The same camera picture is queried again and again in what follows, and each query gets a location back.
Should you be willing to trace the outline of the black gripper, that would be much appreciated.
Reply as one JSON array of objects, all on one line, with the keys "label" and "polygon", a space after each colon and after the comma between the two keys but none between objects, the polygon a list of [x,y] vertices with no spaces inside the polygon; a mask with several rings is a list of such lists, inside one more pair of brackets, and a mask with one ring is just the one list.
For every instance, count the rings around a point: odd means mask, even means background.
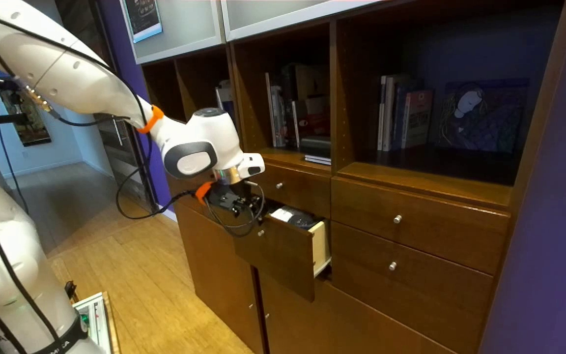
[{"label": "black gripper", "polygon": [[255,213],[261,199],[251,191],[249,185],[237,183],[237,185],[214,185],[204,201],[210,207],[222,209],[234,217],[239,217],[241,213]]}]

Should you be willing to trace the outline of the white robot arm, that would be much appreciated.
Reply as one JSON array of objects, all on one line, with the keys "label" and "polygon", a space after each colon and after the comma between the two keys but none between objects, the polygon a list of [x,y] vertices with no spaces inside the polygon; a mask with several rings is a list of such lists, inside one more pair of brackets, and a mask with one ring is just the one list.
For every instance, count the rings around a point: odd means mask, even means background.
[{"label": "white robot arm", "polygon": [[[41,107],[110,114],[149,136],[177,177],[214,175],[234,185],[265,171],[239,148],[232,118],[200,109],[186,122],[137,97],[106,61],[25,0],[0,0],[0,71]],[[33,221],[0,187],[0,352],[104,354],[51,272]]]}]

